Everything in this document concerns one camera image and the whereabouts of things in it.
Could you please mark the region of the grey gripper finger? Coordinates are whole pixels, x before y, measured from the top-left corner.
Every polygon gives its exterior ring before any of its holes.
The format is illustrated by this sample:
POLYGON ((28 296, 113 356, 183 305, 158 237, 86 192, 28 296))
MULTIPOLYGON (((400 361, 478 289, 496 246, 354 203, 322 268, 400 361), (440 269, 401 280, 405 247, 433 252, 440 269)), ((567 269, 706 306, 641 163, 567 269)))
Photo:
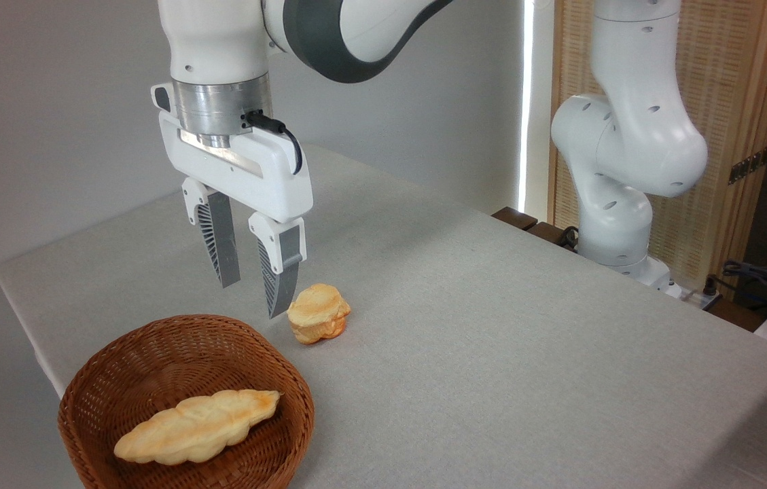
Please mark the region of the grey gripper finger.
POLYGON ((185 179, 182 192, 188 220, 199 227, 221 286, 227 288, 237 283, 240 266, 230 198, 195 179, 185 179))
POLYGON ((249 219, 261 257, 263 285, 268 316, 286 312, 293 301, 300 263, 308 259, 304 219, 279 223, 262 213, 249 219))

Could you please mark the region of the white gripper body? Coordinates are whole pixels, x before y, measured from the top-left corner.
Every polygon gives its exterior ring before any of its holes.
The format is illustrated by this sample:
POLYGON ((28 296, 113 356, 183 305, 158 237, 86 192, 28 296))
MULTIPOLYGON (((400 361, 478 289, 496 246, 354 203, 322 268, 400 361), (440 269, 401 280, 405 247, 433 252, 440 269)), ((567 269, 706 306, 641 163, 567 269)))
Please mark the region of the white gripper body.
POLYGON ((271 219, 286 223, 311 210, 307 164, 297 173, 296 146, 285 135, 259 128, 230 135, 228 147, 203 145, 179 123, 171 84, 152 86, 152 102, 171 164, 180 173, 224 193, 271 219))

